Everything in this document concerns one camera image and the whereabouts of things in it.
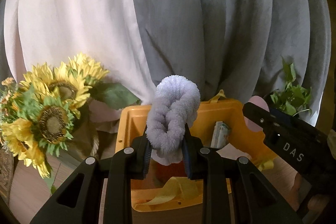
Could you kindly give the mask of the orange fabric storage basket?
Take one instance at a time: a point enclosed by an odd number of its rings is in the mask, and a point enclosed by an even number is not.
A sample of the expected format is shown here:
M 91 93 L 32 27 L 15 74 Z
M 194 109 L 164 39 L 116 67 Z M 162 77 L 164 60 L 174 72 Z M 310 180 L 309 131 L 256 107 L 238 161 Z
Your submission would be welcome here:
M 199 170 L 203 157 L 200 150 L 211 144 L 215 124 L 229 127 L 228 145 L 220 149 L 222 157 L 237 159 L 246 156 L 259 169 L 272 169 L 276 154 L 264 143 L 261 130 L 250 130 L 243 117 L 243 105 L 226 99 L 219 92 L 202 102 L 192 127 L 185 129 L 181 150 L 184 161 L 163 166 L 151 161 L 144 180 L 131 181 L 131 206 L 139 212 L 165 211 L 202 203 L 203 180 Z

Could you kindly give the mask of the pink plush piece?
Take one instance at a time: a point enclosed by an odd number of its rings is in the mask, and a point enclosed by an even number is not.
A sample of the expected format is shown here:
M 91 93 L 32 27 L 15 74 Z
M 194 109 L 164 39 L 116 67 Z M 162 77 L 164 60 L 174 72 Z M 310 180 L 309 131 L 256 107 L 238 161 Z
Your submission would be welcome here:
M 251 97 L 243 106 L 243 115 L 249 130 L 253 132 L 270 130 L 272 123 L 269 107 L 263 98 L 259 96 Z

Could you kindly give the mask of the grey curtain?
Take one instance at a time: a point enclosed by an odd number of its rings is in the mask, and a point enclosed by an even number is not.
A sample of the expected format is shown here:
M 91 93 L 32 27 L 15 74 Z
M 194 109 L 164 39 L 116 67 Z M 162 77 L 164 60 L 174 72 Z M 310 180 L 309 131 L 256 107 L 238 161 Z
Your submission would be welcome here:
M 196 83 L 202 100 L 224 90 L 241 102 L 284 84 L 282 58 L 311 88 L 315 125 L 331 54 L 327 0 L 133 0 L 143 50 L 156 87 L 170 75 Z M 1 78 L 12 76 L 1 0 Z

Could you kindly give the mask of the pink curtain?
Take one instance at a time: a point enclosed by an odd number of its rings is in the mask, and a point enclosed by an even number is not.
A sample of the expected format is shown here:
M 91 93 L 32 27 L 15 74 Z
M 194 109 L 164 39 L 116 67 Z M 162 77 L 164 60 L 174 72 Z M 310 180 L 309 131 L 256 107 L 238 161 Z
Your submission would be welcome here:
M 55 67 L 84 53 L 142 104 L 154 97 L 133 0 L 6 0 L 4 42 L 18 81 L 33 65 Z

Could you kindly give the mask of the yellow sunflower bouquet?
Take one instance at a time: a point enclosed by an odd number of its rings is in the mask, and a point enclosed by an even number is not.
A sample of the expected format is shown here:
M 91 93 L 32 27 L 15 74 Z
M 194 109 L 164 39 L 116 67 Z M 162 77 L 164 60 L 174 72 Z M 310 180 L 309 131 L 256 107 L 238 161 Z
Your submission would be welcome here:
M 36 169 L 51 192 L 56 188 L 47 158 L 68 150 L 73 132 L 90 120 L 91 102 L 112 110 L 140 103 L 122 84 L 109 83 L 108 73 L 79 53 L 58 67 L 35 65 L 21 81 L 8 77 L 1 83 L 1 148 Z

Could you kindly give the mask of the green leafy plant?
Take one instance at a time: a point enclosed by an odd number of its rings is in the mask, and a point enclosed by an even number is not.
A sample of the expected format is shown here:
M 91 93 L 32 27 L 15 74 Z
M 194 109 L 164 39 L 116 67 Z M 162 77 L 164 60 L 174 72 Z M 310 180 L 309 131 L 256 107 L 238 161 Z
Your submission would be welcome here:
M 301 113 L 312 110 L 310 106 L 311 88 L 307 89 L 296 84 L 297 74 L 294 63 L 287 63 L 282 58 L 282 71 L 284 72 L 285 85 L 282 90 L 275 90 L 270 94 L 270 99 L 277 110 L 290 116 L 299 116 Z

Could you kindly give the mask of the brown carved wooden ornament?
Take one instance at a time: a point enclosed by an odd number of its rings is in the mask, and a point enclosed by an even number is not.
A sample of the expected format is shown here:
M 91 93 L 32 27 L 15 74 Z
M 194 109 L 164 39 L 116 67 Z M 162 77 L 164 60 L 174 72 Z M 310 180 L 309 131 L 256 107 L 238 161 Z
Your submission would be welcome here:
M 10 199 L 11 184 L 14 174 L 14 159 L 11 152 L 1 148 L 0 152 L 0 191 L 1 197 L 8 205 Z

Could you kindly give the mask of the blue cartoon tissue pack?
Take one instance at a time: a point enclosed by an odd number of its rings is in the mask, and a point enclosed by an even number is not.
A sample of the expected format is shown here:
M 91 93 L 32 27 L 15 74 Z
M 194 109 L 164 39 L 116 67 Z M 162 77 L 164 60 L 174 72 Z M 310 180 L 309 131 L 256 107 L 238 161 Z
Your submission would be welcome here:
M 230 132 L 231 128 L 223 121 L 216 122 L 210 147 L 216 149 L 224 148 L 228 144 L 228 136 Z

